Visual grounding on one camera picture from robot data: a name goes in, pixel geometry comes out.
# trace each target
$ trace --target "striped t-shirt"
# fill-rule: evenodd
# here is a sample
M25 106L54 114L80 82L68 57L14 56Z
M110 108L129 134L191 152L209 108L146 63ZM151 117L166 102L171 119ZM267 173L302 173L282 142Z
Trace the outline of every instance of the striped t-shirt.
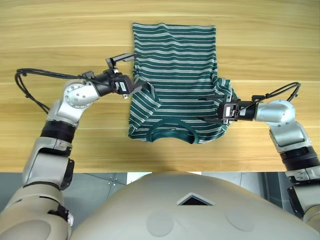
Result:
M132 96L129 137L202 144L223 136L227 125L199 119L216 117L222 102L200 98L234 94L217 77L216 26L134 23L133 36L134 81L147 84Z

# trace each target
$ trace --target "wood grain surface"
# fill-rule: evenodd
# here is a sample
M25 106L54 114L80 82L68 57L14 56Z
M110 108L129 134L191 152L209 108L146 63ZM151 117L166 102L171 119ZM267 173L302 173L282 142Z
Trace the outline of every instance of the wood grain surface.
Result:
M46 115L14 83L17 68L77 75L133 51L132 23L217 26L220 77L242 100L302 83L296 119L320 153L319 0L0 0L0 172L20 172ZM132 63L118 68L131 75ZM30 75L51 105L64 80ZM206 144L130 139L130 100L110 94L83 115L73 141L75 172L284 171L262 122L235 122Z

